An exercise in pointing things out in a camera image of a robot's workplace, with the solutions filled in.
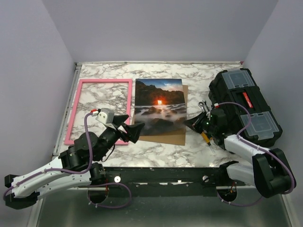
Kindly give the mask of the brown frame backing board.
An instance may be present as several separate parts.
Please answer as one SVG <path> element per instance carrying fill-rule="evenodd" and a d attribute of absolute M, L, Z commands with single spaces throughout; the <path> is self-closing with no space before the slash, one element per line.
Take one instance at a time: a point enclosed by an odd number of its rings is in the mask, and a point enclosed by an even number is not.
<path fill-rule="evenodd" d="M 187 104 L 187 86 L 183 86 L 183 89 L 184 89 L 185 101 Z M 158 136 L 140 135 L 139 140 L 184 146 L 186 140 L 186 129 L 184 129 L 183 131 L 177 131 L 175 133 L 165 133 Z"/>

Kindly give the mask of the sunset landscape photo print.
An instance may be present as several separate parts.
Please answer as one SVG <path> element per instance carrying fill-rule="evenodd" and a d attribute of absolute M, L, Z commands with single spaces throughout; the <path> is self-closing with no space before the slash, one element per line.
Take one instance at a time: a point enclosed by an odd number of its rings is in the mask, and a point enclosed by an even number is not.
<path fill-rule="evenodd" d="M 134 123 L 144 123 L 141 136 L 185 129 L 187 104 L 181 79 L 136 79 Z"/>

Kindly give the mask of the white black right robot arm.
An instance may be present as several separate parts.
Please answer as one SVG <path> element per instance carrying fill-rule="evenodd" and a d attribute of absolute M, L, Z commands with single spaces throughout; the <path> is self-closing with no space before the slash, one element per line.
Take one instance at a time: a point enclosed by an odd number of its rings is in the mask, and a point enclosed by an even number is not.
<path fill-rule="evenodd" d="M 218 181 L 229 185 L 239 180 L 256 187 L 265 198 L 277 194 L 289 194 L 296 187 L 296 181 L 284 152 L 256 145 L 233 133 L 223 109 L 215 108 L 185 120 L 184 124 L 199 134 L 205 133 L 224 150 L 235 153 L 248 161 L 249 166 L 230 164 L 218 173 Z"/>

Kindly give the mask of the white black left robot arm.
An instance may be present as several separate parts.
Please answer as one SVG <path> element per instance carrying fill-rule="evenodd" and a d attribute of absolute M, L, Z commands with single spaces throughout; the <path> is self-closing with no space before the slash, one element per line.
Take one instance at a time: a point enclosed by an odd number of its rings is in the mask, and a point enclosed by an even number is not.
<path fill-rule="evenodd" d="M 5 176 L 7 190 L 5 205 L 15 210 L 33 206 L 46 195 L 73 187 L 108 187 L 120 182 L 109 182 L 104 167 L 99 163 L 116 142 L 136 143 L 145 124 L 127 125 L 128 115 L 114 115 L 94 110 L 84 117 L 85 132 L 46 165 L 26 174 Z"/>

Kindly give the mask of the yellow handled screwdriver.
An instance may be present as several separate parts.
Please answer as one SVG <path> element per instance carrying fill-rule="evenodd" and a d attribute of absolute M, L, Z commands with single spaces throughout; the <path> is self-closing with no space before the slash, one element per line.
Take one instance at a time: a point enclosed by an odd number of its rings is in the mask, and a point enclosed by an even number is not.
<path fill-rule="evenodd" d="M 213 145 L 211 143 L 211 139 L 208 138 L 208 136 L 207 136 L 207 134 L 205 132 L 202 132 L 201 136 L 204 139 L 204 141 L 207 143 L 211 154 L 214 156 L 215 155 L 215 151 L 214 151 L 214 147 L 213 147 Z"/>

